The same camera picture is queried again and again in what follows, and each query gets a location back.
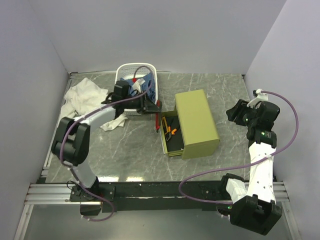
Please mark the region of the white cloth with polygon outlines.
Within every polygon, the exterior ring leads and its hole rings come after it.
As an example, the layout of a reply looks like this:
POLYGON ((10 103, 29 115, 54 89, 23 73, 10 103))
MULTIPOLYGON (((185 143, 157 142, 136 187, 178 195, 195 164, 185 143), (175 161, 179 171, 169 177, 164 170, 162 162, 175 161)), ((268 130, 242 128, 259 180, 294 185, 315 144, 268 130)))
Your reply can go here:
MULTIPOLYGON (((101 108, 103 102, 110 92, 107 89, 100 88, 87 77, 80 83, 69 88, 64 99, 65 104, 61 107, 59 120, 64 117, 78 120, 96 109, 101 108)), ((101 128, 104 131, 112 131, 116 127, 123 127, 127 119, 122 113, 117 118, 114 117, 113 109, 106 108, 83 122, 90 125, 92 131, 101 128)))

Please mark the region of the olive green metal drawer box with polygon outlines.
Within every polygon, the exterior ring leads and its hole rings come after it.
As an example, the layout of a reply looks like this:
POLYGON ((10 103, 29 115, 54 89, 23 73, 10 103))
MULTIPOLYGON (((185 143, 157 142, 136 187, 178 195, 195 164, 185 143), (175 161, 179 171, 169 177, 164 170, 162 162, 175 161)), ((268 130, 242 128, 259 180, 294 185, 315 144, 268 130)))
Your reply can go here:
POLYGON ((204 90, 177 93, 175 110, 184 144, 182 159, 211 156, 220 137, 204 90))

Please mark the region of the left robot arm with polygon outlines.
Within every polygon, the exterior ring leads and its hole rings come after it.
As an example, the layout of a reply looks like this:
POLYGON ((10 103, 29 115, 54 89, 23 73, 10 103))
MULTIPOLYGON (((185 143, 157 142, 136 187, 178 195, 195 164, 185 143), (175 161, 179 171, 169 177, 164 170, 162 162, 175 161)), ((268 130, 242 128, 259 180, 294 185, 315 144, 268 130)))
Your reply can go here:
POLYGON ((100 182, 87 161, 92 131, 115 120, 127 109, 136 110, 142 115, 155 114, 156 128, 160 128, 162 102, 149 97, 152 85, 147 84, 142 92, 130 92, 130 88, 128 82, 117 81, 113 92, 101 106, 78 118, 62 118, 55 132, 51 152, 72 173, 76 184, 82 188, 82 196, 88 201, 102 199, 100 182))

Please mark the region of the orange handled pliers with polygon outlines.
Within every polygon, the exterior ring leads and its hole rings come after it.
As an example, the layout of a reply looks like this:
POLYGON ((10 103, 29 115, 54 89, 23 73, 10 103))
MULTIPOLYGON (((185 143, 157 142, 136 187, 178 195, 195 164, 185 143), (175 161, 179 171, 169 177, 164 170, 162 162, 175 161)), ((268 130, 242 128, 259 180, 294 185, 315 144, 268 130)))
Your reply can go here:
POLYGON ((174 119, 172 118, 169 125, 167 125, 166 127, 166 133, 165 133, 165 141, 168 142, 172 136, 174 136, 177 132, 177 128, 176 127, 172 127, 174 119))

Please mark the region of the white plastic perforated basket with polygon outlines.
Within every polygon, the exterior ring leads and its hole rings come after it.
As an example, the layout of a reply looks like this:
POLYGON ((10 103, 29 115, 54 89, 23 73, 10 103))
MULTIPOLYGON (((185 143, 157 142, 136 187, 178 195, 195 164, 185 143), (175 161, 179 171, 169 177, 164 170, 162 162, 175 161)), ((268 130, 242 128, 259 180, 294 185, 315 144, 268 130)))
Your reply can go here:
POLYGON ((134 62, 134 63, 126 63, 118 67, 115 75, 115 83, 120 81, 120 78, 124 79, 133 79, 138 77, 143 77, 146 74, 151 73, 152 77, 155 81, 155 89, 156 89, 156 103, 158 101, 158 76, 156 68, 150 63, 143 62, 134 62))

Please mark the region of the aluminium frame rail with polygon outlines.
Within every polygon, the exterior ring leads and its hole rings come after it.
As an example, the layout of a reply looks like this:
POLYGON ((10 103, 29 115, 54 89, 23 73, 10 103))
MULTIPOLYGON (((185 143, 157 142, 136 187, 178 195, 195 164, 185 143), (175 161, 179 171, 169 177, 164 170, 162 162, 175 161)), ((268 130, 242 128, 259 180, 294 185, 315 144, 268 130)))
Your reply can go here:
MULTIPOLYGON (((28 188, 24 205, 98 205, 98 201, 73 200, 71 199, 74 185, 67 187, 66 184, 31 184, 28 188)), ((273 182, 273 192, 276 202, 289 202, 285 184, 273 182)))

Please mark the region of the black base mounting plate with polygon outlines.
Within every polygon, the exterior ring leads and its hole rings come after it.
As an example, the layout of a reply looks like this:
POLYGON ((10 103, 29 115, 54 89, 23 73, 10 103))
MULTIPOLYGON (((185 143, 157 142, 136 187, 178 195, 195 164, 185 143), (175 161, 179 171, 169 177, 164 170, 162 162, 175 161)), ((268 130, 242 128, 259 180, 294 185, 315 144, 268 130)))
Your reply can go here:
MULTIPOLYGON (((190 200, 179 192, 178 181, 165 182, 101 182, 99 195, 110 201, 115 211, 153 211, 153 210, 189 210, 200 209, 215 211, 222 202, 232 203, 230 195, 223 190, 219 180, 188 181, 182 191, 201 200, 218 201, 219 204, 190 200)), ((80 212, 86 216, 110 213, 112 207, 107 202, 87 194, 81 187, 71 188, 71 203, 80 204, 80 212)))

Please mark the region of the blue checkered cloth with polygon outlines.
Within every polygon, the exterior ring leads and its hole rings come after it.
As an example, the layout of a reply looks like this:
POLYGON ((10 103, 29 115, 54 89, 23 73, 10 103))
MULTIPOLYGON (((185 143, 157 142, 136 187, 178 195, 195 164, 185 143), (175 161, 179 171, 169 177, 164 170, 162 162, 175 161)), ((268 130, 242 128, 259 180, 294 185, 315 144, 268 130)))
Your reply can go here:
MULTIPOLYGON (((140 78, 143 78, 143 79, 145 80, 145 83, 143 84, 143 92, 144 92, 145 90, 147 90, 147 89, 149 88, 149 86, 151 86, 150 89, 149 89, 149 91, 147 92, 147 96, 149 97, 149 99, 150 99, 153 103, 156 103, 156 101, 157 101, 157 97, 156 97, 157 91, 156 91, 156 86, 155 86, 155 80, 154 80, 154 78, 152 77, 152 74, 151 74, 151 73, 148 73, 148 74, 145 74, 145 75, 142 76, 142 77, 138 77, 137 79, 140 79, 140 78)), ((134 84, 133 78, 127 78, 127 79, 125 79, 125 78, 121 77, 120 80, 121 80, 121 81, 125 81, 125 82, 127 82, 127 83, 130 85, 128 92, 129 92, 129 94, 130 94, 131 96, 135 96, 135 95, 137 95, 138 93, 140 93, 140 92, 137 92, 136 90, 133 90, 133 87, 132 87, 132 85, 134 84)))

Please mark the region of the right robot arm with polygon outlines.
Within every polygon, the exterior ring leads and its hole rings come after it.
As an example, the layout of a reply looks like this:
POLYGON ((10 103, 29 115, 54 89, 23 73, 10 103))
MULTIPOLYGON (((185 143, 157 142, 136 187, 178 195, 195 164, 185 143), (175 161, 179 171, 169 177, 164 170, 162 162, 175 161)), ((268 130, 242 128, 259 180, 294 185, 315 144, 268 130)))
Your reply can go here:
POLYGON ((251 104, 243 99, 226 111, 229 121, 247 127, 252 165, 248 184, 242 177, 227 173, 218 188, 219 195, 232 200, 229 211, 232 225, 263 236, 282 216, 274 195, 272 156, 277 147, 277 135, 272 128, 279 113, 280 108, 269 101, 251 104))

